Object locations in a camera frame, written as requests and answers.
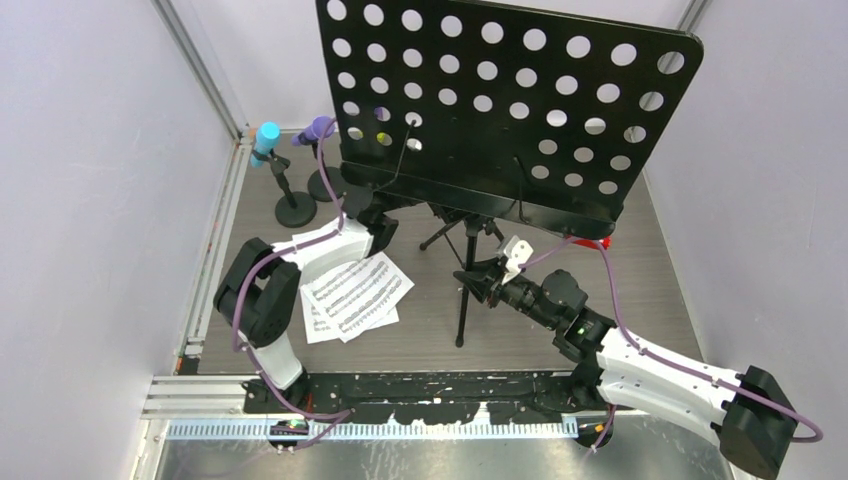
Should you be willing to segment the sheet music page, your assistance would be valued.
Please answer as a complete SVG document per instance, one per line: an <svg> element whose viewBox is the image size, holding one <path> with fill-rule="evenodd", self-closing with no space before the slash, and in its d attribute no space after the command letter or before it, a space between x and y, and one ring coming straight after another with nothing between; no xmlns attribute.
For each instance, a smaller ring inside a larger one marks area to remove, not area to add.
<svg viewBox="0 0 848 480"><path fill-rule="evenodd" d="M301 300L306 332L306 341L308 344L315 344L331 340L340 340L346 343L357 338L365 331L392 325L400 321L397 309L393 308L388 312L387 315L383 316L379 320L373 321L364 329L360 329L356 333L339 333L327 323L327 321L322 317L320 312L307 297L301 296Z"/></svg>
<svg viewBox="0 0 848 480"><path fill-rule="evenodd" d="M295 235L288 258L301 268L300 295L339 333L356 333L387 315L414 287L383 252L370 255L372 236L350 221Z"/></svg>

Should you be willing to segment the black music stand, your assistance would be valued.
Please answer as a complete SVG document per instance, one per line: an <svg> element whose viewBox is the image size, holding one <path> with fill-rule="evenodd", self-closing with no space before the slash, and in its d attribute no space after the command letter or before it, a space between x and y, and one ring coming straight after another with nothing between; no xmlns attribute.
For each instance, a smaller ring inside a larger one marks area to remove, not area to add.
<svg viewBox="0 0 848 480"><path fill-rule="evenodd" d="M315 8L349 189L589 240L704 57L691 33L486 1Z"/></svg>

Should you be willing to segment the black microphone stand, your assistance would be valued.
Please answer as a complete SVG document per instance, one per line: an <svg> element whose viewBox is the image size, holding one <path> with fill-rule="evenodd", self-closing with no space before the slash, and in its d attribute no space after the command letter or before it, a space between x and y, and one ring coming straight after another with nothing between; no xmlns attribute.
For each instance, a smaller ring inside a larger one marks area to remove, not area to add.
<svg viewBox="0 0 848 480"><path fill-rule="evenodd" d="M270 166L272 175L283 192L283 196L277 201L274 209L277 222L287 228L299 228L309 224L316 216L317 204L307 192L291 189L286 177L286 171L291 162L277 155L273 150L263 154L254 149L252 154L260 162Z"/></svg>

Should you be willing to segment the blue toy microphone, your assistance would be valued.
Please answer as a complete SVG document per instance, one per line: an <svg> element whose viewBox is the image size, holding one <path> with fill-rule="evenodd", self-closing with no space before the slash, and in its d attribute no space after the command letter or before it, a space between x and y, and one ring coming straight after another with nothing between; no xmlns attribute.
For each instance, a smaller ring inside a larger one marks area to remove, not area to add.
<svg viewBox="0 0 848 480"><path fill-rule="evenodd" d="M251 153L250 164L254 168L261 168L272 159L272 151L280 141L281 131L274 122L264 122L254 132L254 146Z"/></svg>

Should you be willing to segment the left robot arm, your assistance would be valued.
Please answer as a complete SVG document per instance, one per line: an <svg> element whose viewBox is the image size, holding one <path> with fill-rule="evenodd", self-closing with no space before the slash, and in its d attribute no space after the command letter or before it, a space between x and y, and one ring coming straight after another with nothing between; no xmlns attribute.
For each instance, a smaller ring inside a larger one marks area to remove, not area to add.
<svg viewBox="0 0 848 480"><path fill-rule="evenodd" d="M399 225L388 213L411 205L398 195L351 187L337 219L303 239L273 246L252 238L242 245L213 307L230 325L233 348L246 351L269 383L268 400L280 412L298 412L307 398L299 381L304 367L287 333L300 287L383 251Z"/></svg>

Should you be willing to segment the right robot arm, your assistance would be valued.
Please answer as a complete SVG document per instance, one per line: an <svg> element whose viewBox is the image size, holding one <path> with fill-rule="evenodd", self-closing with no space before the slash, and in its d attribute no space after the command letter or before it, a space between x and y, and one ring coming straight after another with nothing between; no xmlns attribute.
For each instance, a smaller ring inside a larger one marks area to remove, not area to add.
<svg viewBox="0 0 848 480"><path fill-rule="evenodd" d="M577 406L642 410L699 435L750 475L778 477L799 422L770 372L705 364L624 332L588 307L587 293L565 270L535 283L507 279L504 266L492 258L453 275L479 302L504 303L553 331L554 346L577 366L570 385Z"/></svg>

